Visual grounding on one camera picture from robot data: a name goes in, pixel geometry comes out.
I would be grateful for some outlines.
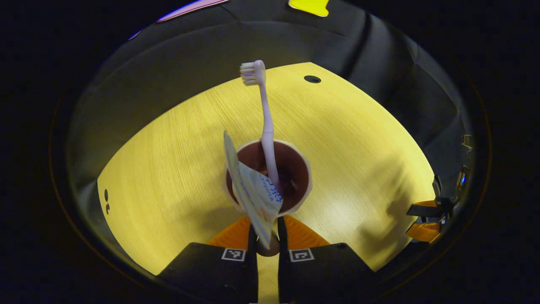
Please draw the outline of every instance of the brown cup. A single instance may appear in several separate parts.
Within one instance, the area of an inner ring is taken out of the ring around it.
[[[238,160],[268,176],[261,139],[244,143],[237,149]],[[306,200],[312,188],[309,161],[289,142],[274,139],[275,162],[282,187],[283,205],[278,217],[295,212]],[[225,165],[224,188],[237,210],[245,212],[234,196],[231,175]]]

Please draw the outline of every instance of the pink sticker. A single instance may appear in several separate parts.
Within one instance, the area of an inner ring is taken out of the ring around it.
[[[219,3],[223,3],[227,1],[229,0],[198,0],[186,6],[181,7],[170,14],[167,14],[161,17],[159,20],[157,20],[157,22],[159,23],[159,22],[167,21],[169,19],[181,16],[183,14],[187,14],[191,11],[202,9],[210,5],[215,5],[215,4],[219,4]]]

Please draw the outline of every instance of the toothbrush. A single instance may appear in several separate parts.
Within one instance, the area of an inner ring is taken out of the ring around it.
[[[274,183],[278,193],[281,194],[279,184],[278,168],[275,164],[274,155],[274,124],[272,123],[272,115],[268,106],[268,97],[266,96],[266,68],[262,60],[255,62],[243,63],[240,66],[240,76],[245,85],[258,85],[261,92],[262,112],[264,114],[264,126],[262,128],[261,144],[265,152],[266,169],[268,177]]]

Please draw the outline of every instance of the wooden table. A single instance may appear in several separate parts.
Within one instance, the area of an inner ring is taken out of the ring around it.
[[[292,216],[378,270],[410,241],[409,206],[435,196],[423,152],[375,100],[313,63],[269,69],[267,90],[275,138],[296,145],[312,166],[313,190]],[[259,89],[240,79],[180,102],[134,135],[98,178],[114,236],[155,275],[188,243],[205,243],[243,216],[222,188],[223,131],[236,147],[262,131]],[[259,303],[278,303],[278,256],[258,256],[258,265]]]

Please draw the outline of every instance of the cup rim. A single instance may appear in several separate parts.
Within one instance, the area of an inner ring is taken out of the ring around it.
[[[251,144],[254,144],[254,143],[257,143],[257,142],[260,142],[261,139],[256,139],[256,140],[252,140],[252,141],[248,141],[248,142],[245,142],[243,144],[241,144],[238,149],[237,149],[237,153],[242,151],[244,148],[246,148],[247,146],[250,146]],[[297,211],[298,209],[300,209],[300,206],[302,206],[303,202],[306,200],[307,196],[309,195],[309,193],[311,192],[312,188],[313,188],[313,179],[311,177],[311,164],[309,163],[309,160],[307,160],[307,158],[304,156],[304,154],[302,154],[299,149],[293,145],[292,143],[290,142],[287,142],[287,141],[284,141],[284,140],[278,140],[276,138],[274,138],[274,142],[279,142],[279,143],[282,143],[288,147],[290,147],[291,149],[293,149],[298,155],[300,155],[300,157],[302,158],[302,160],[304,161],[304,164],[306,165],[306,168],[307,168],[307,174],[308,174],[308,183],[307,183],[307,188],[306,188],[306,192],[304,193],[303,197],[298,201],[298,203],[296,203],[293,207],[291,207],[290,209],[286,210],[286,211],[283,211],[281,213],[278,213],[276,218],[278,217],[282,217],[284,215],[287,215],[287,214],[290,214],[290,213],[293,213],[295,211]],[[224,178],[223,178],[223,183],[224,183],[224,190],[225,192],[227,193],[227,195],[229,196],[229,198],[231,199],[231,201],[233,202],[234,206],[236,207],[236,209],[238,211],[241,211],[241,212],[245,212],[244,208],[242,207],[242,205],[239,203],[239,202],[235,202],[235,200],[233,199],[231,193],[229,192],[228,188],[227,188],[227,171],[228,171],[228,168],[227,168],[227,163],[225,162],[225,174],[224,174]]]

